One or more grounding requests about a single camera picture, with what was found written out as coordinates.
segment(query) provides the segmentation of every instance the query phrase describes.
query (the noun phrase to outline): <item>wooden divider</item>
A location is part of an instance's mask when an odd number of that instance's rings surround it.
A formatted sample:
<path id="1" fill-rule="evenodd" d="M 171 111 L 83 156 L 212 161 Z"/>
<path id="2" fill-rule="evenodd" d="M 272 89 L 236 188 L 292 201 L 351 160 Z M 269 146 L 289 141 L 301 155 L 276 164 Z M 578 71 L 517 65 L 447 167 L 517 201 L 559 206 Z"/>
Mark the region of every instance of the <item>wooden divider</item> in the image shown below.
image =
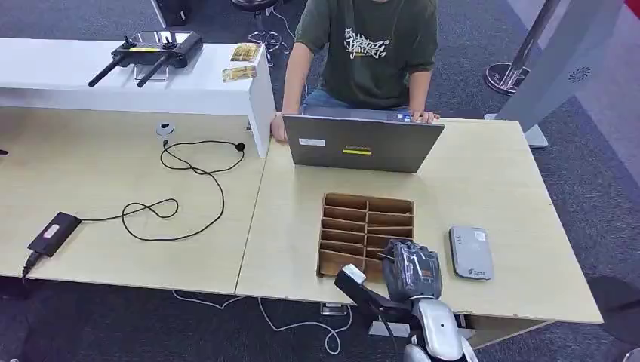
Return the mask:
<path id="1" fill-rule="evenodd" d="M 318 244 L 318 276 L 337 275 L 347 264 L 381 281 L 380 254 L 390 238 L 414 238 L 413 201 L 325 194 Z"/>

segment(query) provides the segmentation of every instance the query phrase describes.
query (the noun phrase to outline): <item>person's arm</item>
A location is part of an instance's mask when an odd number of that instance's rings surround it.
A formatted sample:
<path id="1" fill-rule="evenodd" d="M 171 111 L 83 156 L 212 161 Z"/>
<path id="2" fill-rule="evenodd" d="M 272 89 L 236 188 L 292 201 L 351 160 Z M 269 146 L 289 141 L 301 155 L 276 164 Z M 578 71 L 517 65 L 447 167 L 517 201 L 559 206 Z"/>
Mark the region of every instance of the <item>person's arm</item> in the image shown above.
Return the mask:
<path id="1" fill-rule="evenodd" d="M 282 97 L 282 112 L 277 112 L 271 121 L 271 134 L 278 142 L 287 142 L 287 132 L 282 114 L 297 114 L 300 109 L 300 95 L 309 74 L 313 53 L 302 43 L 294 44 L 289 56 L 285 74 L 285 95 Z"/>
<path id="2" fill-rule="evenodd" d="M 296 29 L 296 41 L 289 55 L 285 74 L 282 112 L 271 121 L 271 134 L 279 142 L 287 142 L 282 113 L 298 113 L 300 95 L 309 74 L 314 54 L 329 42 L 331 22 L 330 0 L 309 0 Z"/>
<path id="3" fill-rule="evenodd" d="M 294 44 L 285 74 L 285 95 L 282 97 L 282 113 L 298 113 L 300 95 L 302 94 L 306 77 L 309 74 L 312 60 L 313 53 L 306 45 L 303 43 Z"/>
<path id="4" fill-rule="evenodd" d="M 431 85 L 435 50 L 438 47 L 438 18 L 435 6 L 426 9 L 425 16 L 418 26 L 419 34 L 411 49 L 407 62 L 409 74 L 409 112 L 414 122 L 431 123 L 438 115 L 426 111 L 426 95 Z"/>
<path id="5" fill-rule="evenodd" d="M 409 76 L 409 111 L 413 121 L 425 110 L 426 95 L 431 84 L 431 71 L 415 72 Z"/>

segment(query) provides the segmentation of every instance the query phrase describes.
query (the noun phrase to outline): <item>desk surface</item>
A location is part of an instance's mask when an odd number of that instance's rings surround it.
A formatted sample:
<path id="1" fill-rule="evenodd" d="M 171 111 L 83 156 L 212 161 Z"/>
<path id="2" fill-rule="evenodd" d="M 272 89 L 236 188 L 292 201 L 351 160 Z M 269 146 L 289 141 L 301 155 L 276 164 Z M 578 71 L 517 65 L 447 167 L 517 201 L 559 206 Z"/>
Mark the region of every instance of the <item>desk surface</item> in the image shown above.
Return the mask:
<path id="1" fill-rule="evenodd" d="M 516 122 L 448 120 L 420 171 L 380 173 L 295 167 L 272 142 L 237 294 L 348 302 L 317 278 L 322 196 L 344 192 L 415 201 L 414 237 L 441 258 L 442 299 L 467 314 L 602 322 L 589 287 Z M 447 231 L 488 231 L 492 281 L 456 277 Z M 370 284 L 386 293 L 382 284 Z"/>
<path id="2" fill-rule="evenodd" d="M 140 235 L 193 232 L 220 210 L 220 192 L 208 176 L 166 169 L 155 135 L 171 120 L 171 142 L 244 142 L 246 156 L 218 177 L 225 192 L 222 219 L 186 241 L 145 242 L 129 236 L 120 220 L 83 223 L 34 278 L 137 287 L 234 293 L 264 160 L 258 158 L 243 117 L 158 113 L 0 109 L 0 274 L 18 275 L 26 246 L 63 211 L 78 217 L 117 215 L 124 205 L 173 197 L 179 213 L 169 220 L 151 213 L 129 216 Z M 225 168 L 240 156 L 233 146 L 178 146 L 178 155 L 204 170 Z M 172 206 L 161 208 L 171 212 Z"/>

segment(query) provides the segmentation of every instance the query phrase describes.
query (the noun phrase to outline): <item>chair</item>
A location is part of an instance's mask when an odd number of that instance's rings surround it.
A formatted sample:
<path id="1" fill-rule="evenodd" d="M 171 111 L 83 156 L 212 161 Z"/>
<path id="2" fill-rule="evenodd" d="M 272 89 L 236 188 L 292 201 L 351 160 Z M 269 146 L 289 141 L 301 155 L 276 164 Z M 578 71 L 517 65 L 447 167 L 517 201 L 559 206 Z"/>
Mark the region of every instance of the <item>chair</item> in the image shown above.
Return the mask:
<path id="1" fill-rule="evenodd" d="M 263 44 L 266 49 L 266 61 L 272 66 L 271 52 L 275 49 L 283 47 L 285 54 L 289 54 L 289 47 L 282 41 L 282 37 L 277 32 L 271 32 L 264 29 L 263 12 L 266 9 L 278 3 L 278 0 L 231 0 L 234 7 L 241 11 L 254 13 L 254 19 L 257 23 L 257 31 L 248 36 L 250 41 Z"/>

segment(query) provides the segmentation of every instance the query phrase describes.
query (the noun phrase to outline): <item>black cable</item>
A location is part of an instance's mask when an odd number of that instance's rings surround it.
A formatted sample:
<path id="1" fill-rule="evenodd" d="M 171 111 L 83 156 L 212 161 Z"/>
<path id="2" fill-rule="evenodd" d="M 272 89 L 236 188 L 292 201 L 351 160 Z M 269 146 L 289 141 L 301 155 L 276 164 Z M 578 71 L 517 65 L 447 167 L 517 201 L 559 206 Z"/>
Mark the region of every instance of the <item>black cable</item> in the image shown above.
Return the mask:
<path id="1" fill-rule="evenodd" d="M 29 254 L 29 258 L 24 262 L 24 267 L 22 268 L 22 283 L 26 287 L 26 276 L 31 272 L 31 269 L 38 263 L 38 261 L 42 258 L 42 254 L 37 251 L 32 251 Z"/>
<path id="2" fill-rule="evenodd" d="M 234 163 L 232 166 L 227 167 L 227 168 L 223 168 L 221 170 L 212 170 L 212 171 L 205 171 L 202 170 L 199 167 L 195 167 L 193 166 L 191 163 L 189 163 L 187 160 L 184 160 L 178 156 L 176 156 L 174 153 L 172 153 L 170 150 L 176 146 L 181 146 L 181 145 L 199 145 L 199 144 L 203 144 L 203 143 L 216 143 L 216 144 L 224 144 L 224 145 L 233 145 L 235 147 L 235 149 L 239 152 L 242 152 L 242 155 L 240 156 L 240 159 L 237 160 L 236 163 Z M 120 219 L 122 221 L 122 225 L 125 227 L 125 230 L 129 233 L 129 235 L 133 236 L 134 238 L 141 240 L 141 241 L 179 241 L 179 240 L 183 240 L 183 239 L 187 239 L 187 238 L 191 238 L 192 236 L 196 236 L 198 234 L 200 234 L 201 232 L 203 232 L 206 229 L 209 229 L 214 223 L 216 223 L 224 214 L 224 191 L 222 189 L 222 186 L 220 185 L 220 183 L 218 182 L 217 178 L 214 176 L 214 173 L 221 173 L 221 172 L 226 172 L 229 170 L 232 170 L 234 167 L 238 166 L 238 164 L 240 162 L 242 162 L 242 160 L 245 159 L 245 144 L 244 143 L 233 143 L 233 142 L 229 142 L 229 141 L 216 141 L 216 140 L 205 140 L 205 141 L 198 141 L 198 142 L 178 142 L 178 143 L 174 143 L 170 146 L 167 146 L 168 141 L 165 140 L 162 143 L 163 146 L 163 150 L 162 153 L 160 154 L 160 162 L 162 163 L 163 166 L 165 166 L 166 168 L 170 169 L 170 170 L 191 170 L 193 171 L 193 173 L 197 174 L 197 175 L 207 175 L 209 177 L 211 177 L 211 179 L 213 179 L 213 181 L 216 183 L 216 186 L 218 186 L 218 189 L 220 190 L 220 196 L 222 198 L 222 206 L 220 208 L 220 213 L 218 213 L 218 215 L 207 225 L 205 225 L 205 227 L 203 227 L 202 229 L 198 230 L 197 232 L 192 232 L 190 234 L 187 235 L 183 235 L 183 236 L 179 236 L 176 238 L 143 238 L 141 236 L 138 236 L 136 234 L 134 234 L 129 227 L 127 226 L 127 223 L 125 221 L 125 217 L 129 216 L 131 214 L 134 213 L 138 213 L 142 210 L 149 210 L 151 211 L 154 215 L 156 215 L 158 218 L 160 219 L 169 219 L 172 216 L 174 216 L 177 212 L 178 209 L 180 208 L 180 203 L 178 203 L 178 200 L 176 200 L 175 198 L 166 198 L 164 200 L 160 200 L 154 204 L 142 204 L 140 202 L 131 202 L 129 204 L 126 204 L 125 207 L 122 208 L 122 212 L 119 215 L 115 215 L 115 216 L 109 216 L 109 217 L 104 217 L 104 218 L 98 218 L 98 219 L 81 219 L 83 222 L 101 222 L 101 221 L 109 221 L 109 220 L 114 220 L 114 219 Z M 171 157 L 175 158 L 176 160 L 182 162 L 183 164 L 185 164 L 185 167 L 174 167 L 174 166 L 170 166 L 168 164 L 165 163 L 164 160 L 164 156 L 165 154 L 169 154 Z M 157 211 L 155 211 L 153 208 L 155 206 L 158 206 L 160 204 L 164 204 L 166 202 L 173 202 L 175 204 L 175 210 L 168 214 L 168 215 L 161 215 L 160 213 L 158 213 Z M 128 211 L 129 207 L 132 206 L 141 206 L 141 208 L 138 208 L 136 210 L 132 210 L 132 211 Z"/>
<path id="3" fill-rule="evenodd" d="M 384 314 L 381 311 L 379 311 L 377 308 L 371 305 L 371 309 L 373 309 L 374 312 L 378 315 L 378 317 L 380 317 L 382 323 L 384 324 L 384 327 L 386 328 L 387 333 L 389 334 L 389 336 L 391 337 L 391 340 L 393 341 L 393 351 L 395 352 L 395 359 L 398 360 L 398 362 L 402 362 L 402 359 L 400 358 L 400 350 L 398 349 L 398 343 L 395 341 L 395 336 L 393 335 L 393 331 L 391 330 L 391 326 L 389 325 L 389 322 L 386 321 Z"/>

